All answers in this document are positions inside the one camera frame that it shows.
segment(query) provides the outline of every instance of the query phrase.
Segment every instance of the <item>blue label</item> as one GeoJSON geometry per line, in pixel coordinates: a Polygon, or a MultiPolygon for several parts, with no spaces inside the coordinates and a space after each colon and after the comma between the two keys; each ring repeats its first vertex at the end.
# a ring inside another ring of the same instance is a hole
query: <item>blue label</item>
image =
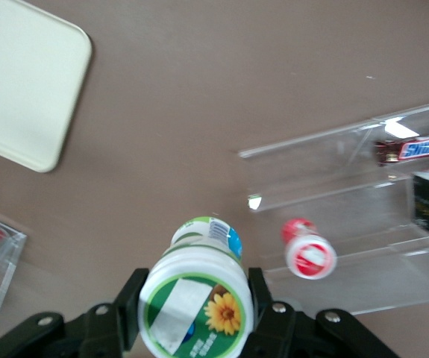
{"type": "Polygon", "coordinates": [[[403,150],[403,158],[411,159],[414,157],[420,157],[422,155],[429,154],[429,141],[407,143],[403,150]]]}
{"type": "Polygon", "coordinates": [[[231,227],[228,235],[229,248],[238,259],[242,256],[242,243],[237,232],[231,227]]]}

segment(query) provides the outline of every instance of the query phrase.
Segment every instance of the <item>snickers bar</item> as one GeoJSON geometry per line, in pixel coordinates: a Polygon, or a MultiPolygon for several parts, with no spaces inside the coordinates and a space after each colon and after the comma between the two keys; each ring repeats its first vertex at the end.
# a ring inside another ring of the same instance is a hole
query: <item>snickers bar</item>
{"type": "Polygon", "coordinates": [[[375,148],[380,165],[429,157],[429,136],[378,141],[375,148]]]}

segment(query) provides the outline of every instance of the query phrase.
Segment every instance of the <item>cream plastic board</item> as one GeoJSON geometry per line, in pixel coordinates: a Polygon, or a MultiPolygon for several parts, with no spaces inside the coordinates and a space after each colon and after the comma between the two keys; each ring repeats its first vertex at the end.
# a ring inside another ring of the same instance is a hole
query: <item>cream plastic board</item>
{"type": "Polygon", "coordinates": [[[77,26],[0,0],[0,155],[37,172],[58,162],[90,61],[77,26]]]}

